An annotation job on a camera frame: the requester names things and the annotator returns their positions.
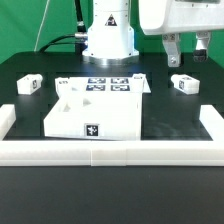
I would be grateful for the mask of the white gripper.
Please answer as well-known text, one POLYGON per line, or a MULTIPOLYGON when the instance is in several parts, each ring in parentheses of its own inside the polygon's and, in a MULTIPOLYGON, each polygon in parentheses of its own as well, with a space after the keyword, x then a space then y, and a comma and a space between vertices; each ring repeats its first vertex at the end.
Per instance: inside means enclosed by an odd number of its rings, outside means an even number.
POLYGON ((224 0, 139 0, 139 21, 146 35, 161 35, 168 66, 181 64, 180 34, 196 33, 195 62, 208 58, 212 30, 224 29, 224 0))

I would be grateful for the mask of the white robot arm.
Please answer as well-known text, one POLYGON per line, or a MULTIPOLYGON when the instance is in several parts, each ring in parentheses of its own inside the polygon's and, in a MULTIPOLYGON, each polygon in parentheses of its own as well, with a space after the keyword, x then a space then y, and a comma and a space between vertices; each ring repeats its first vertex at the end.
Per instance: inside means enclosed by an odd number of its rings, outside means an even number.
MULTIPOLYGON (((93 23, 87 32, 83 59, 101 65, 135 60, 131 0, 93 0, 93 23)), ((181 64, 180 35, 194 32, 193 58, 208 57, 211 33, 224 29, 224 0, 138 0, 140 27, 146 35, 160 35, 168 65, 181 64)))

